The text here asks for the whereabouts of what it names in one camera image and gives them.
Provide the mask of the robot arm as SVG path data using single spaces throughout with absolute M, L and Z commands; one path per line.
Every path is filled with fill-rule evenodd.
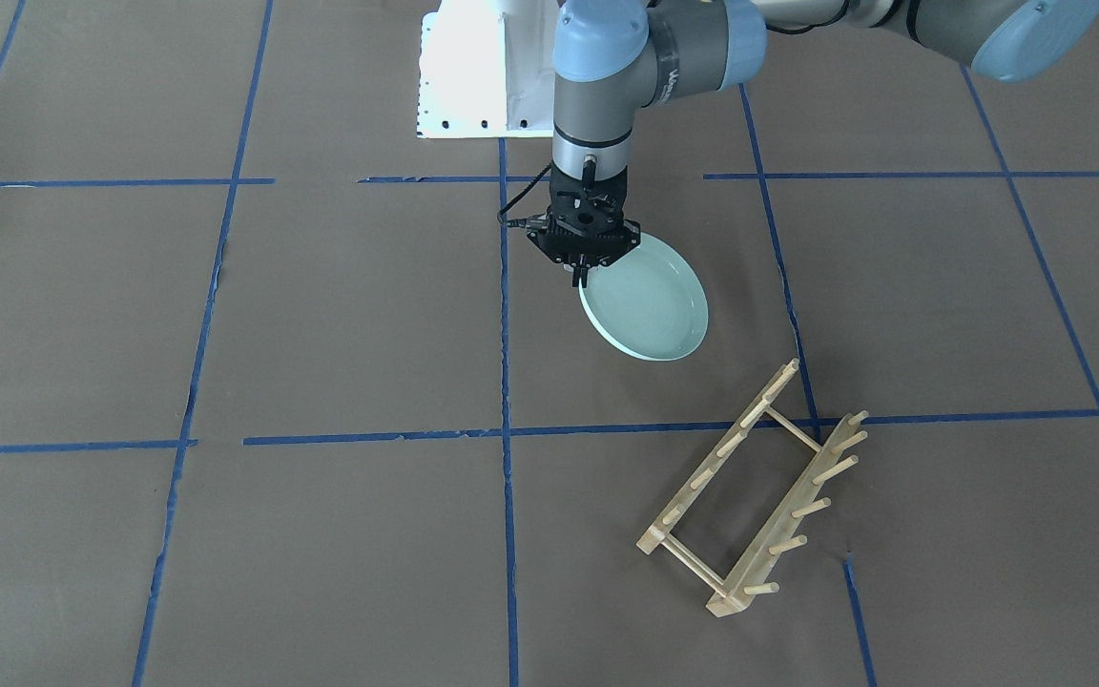
M 641 242 L 624 213 L 639 110 L 746 84 L 769 35 L 881 27 L 995 81 L 1072 51 L 1098 1 L 563 1 L 555 22 L 550 208 L 528 239 L 584 290 Z

